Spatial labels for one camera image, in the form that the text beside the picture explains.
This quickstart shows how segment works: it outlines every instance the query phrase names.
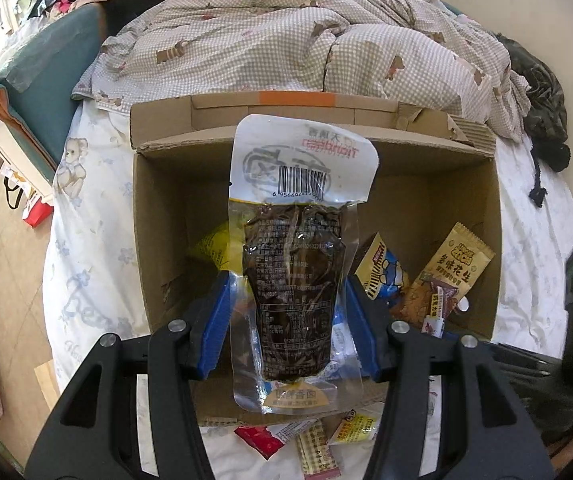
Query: yellow label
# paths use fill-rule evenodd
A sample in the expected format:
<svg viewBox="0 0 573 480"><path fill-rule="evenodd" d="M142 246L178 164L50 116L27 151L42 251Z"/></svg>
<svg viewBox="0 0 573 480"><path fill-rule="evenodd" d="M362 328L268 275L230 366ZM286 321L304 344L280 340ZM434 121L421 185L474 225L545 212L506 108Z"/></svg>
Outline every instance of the yellow label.
<svg viewBox="0 0 573 480"><path fill-rule="evenodd" d="M372 416L353 410L340 423L334 439L343 444L368 440L376 421Z"/></svg>
<svg viewBox="0 0 573 480"><path fill-rule="evenodd" d="M431 295L431 313L429 316L437 317L439 313L440 298L437 293Z"/></svg>
<svg viewBox="0 0 573 480"><path fill-rule="evenodd" d="M458 244L458 246L451 251L451 256L454 257L458 262L470 266L473 263L473 256L475 256L475 252L470 250L464 244Z"/></svg>
<svg viewBox="0 0 573 480"><path fill-rule="evenodd" d="M329 399L318 387L305 382L299 382L285 384L284 386L274 389L266 396L264 405L270 408L302 410L305 408L328 406Z"/></svg>

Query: cardboard box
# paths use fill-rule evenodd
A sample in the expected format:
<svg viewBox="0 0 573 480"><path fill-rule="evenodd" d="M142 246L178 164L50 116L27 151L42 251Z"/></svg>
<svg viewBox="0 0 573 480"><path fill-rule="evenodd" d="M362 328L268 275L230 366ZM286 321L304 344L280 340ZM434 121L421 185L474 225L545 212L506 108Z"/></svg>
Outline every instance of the cardboard box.
<svg viewBox="0 0 573 480"><path fill-rule="evenodd" d="M308 105L303 105L304 97ZM487 147L480 149L470 146L469 139L466 143L450 140L449 116L444 112L420 108L417 113L415 107L415 118L402 120L406 130L399 130L393 125L406 115L400 113L397 103L315 92L207 94L133 106L135 238L151 330L181 317L191 298L208 289L213 275L196 269L186 252L228 218L235 125L247 113L267 110L333 124L338 118L352 118L352 123L338 125L373 142L380 167L369 202L359 206L361 239L379 231L411 278L423 269L458 221L486 241L497 256L470 291L469 312L457 322L462 330L490 338L501 263L499 188L488 150L492 141L487 139ZM374 126L389 124L385 114L391 115L391 127ZM409 131L414 124L426 133ZM194 385L201 424L235 420L278 424L288 420L237 407L231 374L225 342L216 370L207 381ZM385 388L367 381L365 403L380 400Z"/></svg>

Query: metal screw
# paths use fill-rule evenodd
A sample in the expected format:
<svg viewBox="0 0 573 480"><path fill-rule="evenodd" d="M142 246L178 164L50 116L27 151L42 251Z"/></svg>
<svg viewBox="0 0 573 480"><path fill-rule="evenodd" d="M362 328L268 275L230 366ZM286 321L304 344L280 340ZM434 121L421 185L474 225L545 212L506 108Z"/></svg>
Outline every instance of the metal screw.
<svg viewBox="0 0 573 480"><path fill-rule="evenodd" d="M102 346L113 346L116 341L118 340L118 338L116 337L115 334L105 334L100 338L100 344Z"/></svg>
<svg viewBox="0 0 573 480"><path fill-rule="evenodd" d="M472 335L463 335L460 341L466 348L475 348L477 346L477 339Z"/></svg>
<svg viewBox="0 0 573 480"><path fill-rule="evenodd" d="M174 319L169 323L169 330L171 332L183 332L186 330L186 321L183 319Z"/></svg>
<svg viewBox="0 0 573 480"><path fill-rule="evenodd" d="M406 321L393 321L391 328L396 334L406 334L410 330L410 326Z"/></svg>

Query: small snack packet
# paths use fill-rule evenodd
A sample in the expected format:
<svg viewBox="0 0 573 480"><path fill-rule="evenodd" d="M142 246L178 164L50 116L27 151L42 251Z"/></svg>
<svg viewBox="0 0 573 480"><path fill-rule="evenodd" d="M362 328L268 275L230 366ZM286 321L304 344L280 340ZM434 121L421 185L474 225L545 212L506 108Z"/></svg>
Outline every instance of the small snack packet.
<svg viewBox="0 0 573 480"><path fill-rule="evenodd" d="M351 410L342 419L335 433L329 439L329 446L374 440L380 429L383 411L383 402L375 402L364 408Z"/></svg>
<svg viewBox="0 0 573 480"><path fill-rule="evenodd" d="M457 287L446 285L438 280L428 280L431 289L430 306L424 318L422 332L441 338L444 334L444 321L448 315L457 308Z"/></svg>
<svg viewBox="0 0 573 480"><path fill-rule="evenodd" d="M326 443L324 426L315 423L297 436L297 450L300 454L304 480L327 480L341 475L333 453Z"/></svg>
<svg viewBox="0 0 573 480"><path fill-rule="evenodd" d="M409 275L399 260L386 247L379 233L375 233L360 247L353 265L366 295L371 300L384 300L393 307L409 287Z"/></svg>
<svg viewBox="0 0 573 480"><path fill-rule="evenodd" d="M234 433L267 460L302 431L308 430L316 420L302 420L274 426L240 426Z"/></svg>
<svg viewBox="0 0 573 480"><path fill-rule="evenodd" d="M429 301L418 301L418 297L430 292L426 287L423 291L419 290L423 284L434 278L457 287L454 298L460 301L471 290L493 256L495 253L482 240L457 222L437 253L411 284L402 305L396 306L394 316L417 328L422 327Z"/></svg>
<svg viewBox="0 0 573 480"><path fill-rule="evenodd" d="M214 263L217 270L230 270L229 240L229 223L224 222L198 241L189 250L189 254L199 260Z"/></svg>

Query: box flap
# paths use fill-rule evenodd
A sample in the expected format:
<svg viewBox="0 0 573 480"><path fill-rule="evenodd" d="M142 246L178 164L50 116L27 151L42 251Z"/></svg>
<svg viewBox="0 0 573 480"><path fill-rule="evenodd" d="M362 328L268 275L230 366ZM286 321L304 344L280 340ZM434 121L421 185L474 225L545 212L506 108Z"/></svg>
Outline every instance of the box flap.
<svg viewBox="0 0 573 480"><path fill-rule="evenodd" d="M252 113L396 128L455 140L491 156L495 152L494 134L486 125L440 110L374 97L295 91L200 94L136 104L131 110L131 144L138 149L151 140L235 126Z"/></svg>
<svg viewBox="0 0 573 480"><path fill-rule="evenodd" d="M474 157L472 160L478 162L484 158L491 158L487 153L473 146L461 144L460 142L455 142L450 139L442 139L441 137L419 134L412 131L392 130L378 126L364 126L362 124L331 124L359 134L373 142L381 141L390 142L392 144L416 144L419 146L443 148L449 152L470 154ZM165 139L149 140L143 143L137 151L139 153L147 153L191 144L208 144L224 141L233 142L236 129L237 126L221 126L219 128L208 128L169 136Z"/></svg>
<svg viewBox="0 0 573 480"><path fill-rule="evenodd" d="M149 140L192 132L191 97L173 97L131 107L131 147Z"/></svg>

